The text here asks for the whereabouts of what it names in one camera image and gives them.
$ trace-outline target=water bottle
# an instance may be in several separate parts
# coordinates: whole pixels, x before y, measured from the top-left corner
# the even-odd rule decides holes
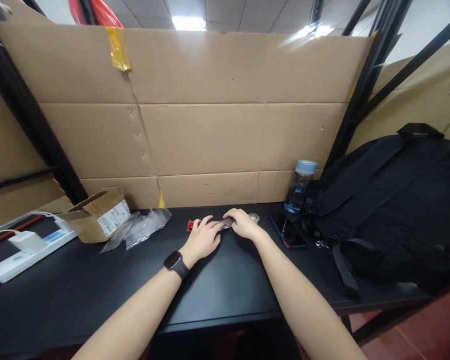
[[[310,160],[298,160],[295,175],[285,201],[285,210],[289,213],[299,213],[305,201],[305,188],[314,177],[317,163]]]

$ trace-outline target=hand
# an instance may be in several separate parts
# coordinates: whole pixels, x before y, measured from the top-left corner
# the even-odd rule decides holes
[[[258,239],[267,236],[267,232],[257,225],[255,221],[242,209],[230,209],[223,218],[232,217],[235,221],[231,224],[233,231],[235,231],[242,238],[247,238],[255,242]]]
[[[180,249],[183,263],[191,269],[195,263],[210,255],[220,244],[220,234],[217,232],[225,226],[223,222],[211,221],[207,223],[213,215],[205,216],[200,222],[197,219],[193,222],[191,234],[185,245]]]

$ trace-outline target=white power strip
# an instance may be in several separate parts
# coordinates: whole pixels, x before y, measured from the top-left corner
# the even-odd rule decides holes
[[[57,250],[59,247],[68,243],[75,236],[77,235],[75,235],[74,231],[63,231],[60,229],[43,238],[43,241],[46,243],[46,247],[39,252],[29,254],[24,251],[20,251],[3,260],[0,262],[0,283],[3,284],[8,280],[13,279],[33,264],[36,264],[44,257]]]

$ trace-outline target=black backpack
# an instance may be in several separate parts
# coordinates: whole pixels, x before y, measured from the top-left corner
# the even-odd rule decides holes
[[[362,145],[309,185],[301,224],[332,248],[352,299],[351,271],[419,285],[450,276],[450,140],[409,123]]]

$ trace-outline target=floor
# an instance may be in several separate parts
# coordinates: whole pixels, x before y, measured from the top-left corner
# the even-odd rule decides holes
[[[352,329],[358,329],[377,314],[367,312],[352,315]],[[220,359],[233,358],[233,338],[237,334],[229,335],[230,341],[222,338],[220,343],[231,344],[230,351],[228,354],[227,351],[219,351]],[[69,360],[76,350],[53,350],[40,359]],[[450,360],[450,294],[369,342],[362,350],[369,360]],[[140,360],[146,359],[147,354],[144,353]],[[303,359],[308,359],[306,354],[303,354]]]

